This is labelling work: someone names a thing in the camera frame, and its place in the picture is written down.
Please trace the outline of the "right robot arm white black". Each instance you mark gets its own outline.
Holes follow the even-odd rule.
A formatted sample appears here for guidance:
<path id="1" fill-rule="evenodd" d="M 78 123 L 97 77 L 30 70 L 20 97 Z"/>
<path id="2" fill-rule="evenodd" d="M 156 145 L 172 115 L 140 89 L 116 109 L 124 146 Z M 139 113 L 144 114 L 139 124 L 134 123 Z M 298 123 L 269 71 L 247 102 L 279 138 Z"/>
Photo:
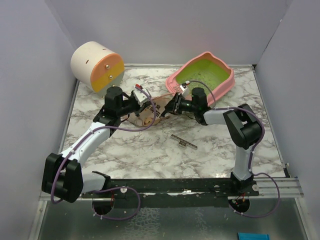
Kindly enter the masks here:
<path id="1" fill-rule="evenodd" d="M 236 145 L 235 163 L 230 178 L 229 189 L 240 196 L 248 189 L 247 182 L 253 180 L 252 161 L 254 150 L 265 134 L 262 121 L 253 113 L 248 104 L 238 107 L 211 108 L 203 88 L 196 87 L 191 91 L 191 100 L 176 93 L 166 104 L 161 116 L 166 114 L 181 115 L 192 113 L 198 124 L 225 125 Z"/>

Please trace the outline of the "beige cat litter bag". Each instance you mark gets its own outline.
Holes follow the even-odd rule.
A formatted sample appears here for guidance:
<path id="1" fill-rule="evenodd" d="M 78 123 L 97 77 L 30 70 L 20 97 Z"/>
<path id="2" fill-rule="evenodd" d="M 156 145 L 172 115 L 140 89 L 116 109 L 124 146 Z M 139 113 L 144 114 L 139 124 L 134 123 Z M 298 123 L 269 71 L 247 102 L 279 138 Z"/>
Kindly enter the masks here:
<path id="1" fill-rule="evenodd" d="M 137 127 L 147 127 L 153 122 L 154 117 L 155 120 L 153 125 L 158 124 L 162 120 L 168 119 L 169 116 L 162 116 L 162 113 L 165 111 L 165 106 L 169 103 L 172 97 L 173 95 L 171 93 L 153 97 L 152 100 L 156 111 L 154 111 L 152 105 L 149 105 L 139 114 L 139 116 L 136 116 L 135 114 L 130 115 L 128 121 Z"/>

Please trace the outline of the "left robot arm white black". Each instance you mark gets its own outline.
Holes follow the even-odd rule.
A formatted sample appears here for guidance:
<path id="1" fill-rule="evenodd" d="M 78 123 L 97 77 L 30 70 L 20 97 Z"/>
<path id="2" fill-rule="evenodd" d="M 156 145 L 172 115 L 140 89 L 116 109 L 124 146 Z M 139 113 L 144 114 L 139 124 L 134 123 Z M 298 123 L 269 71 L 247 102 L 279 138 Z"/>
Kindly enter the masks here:
<path id="1" fill-rule="evenodd" d="M 53 204 L 73 203 L 84 193 L 95 193 L 101 198 L 110 193 L 110 176 L 98 171 L 84 174 L 82 168 L 115 131 L 124 130 L 120 127 L 123 116 L 138 115 L 149 105 L 154 105 L 149 92 L 138 84 L 130 95 L 118 86 L 107 89 L 104 105 L 88 130 L 69 148 L 59 154 L 51 153 L 45 160 L 41 190 L 50 195 Z"/>

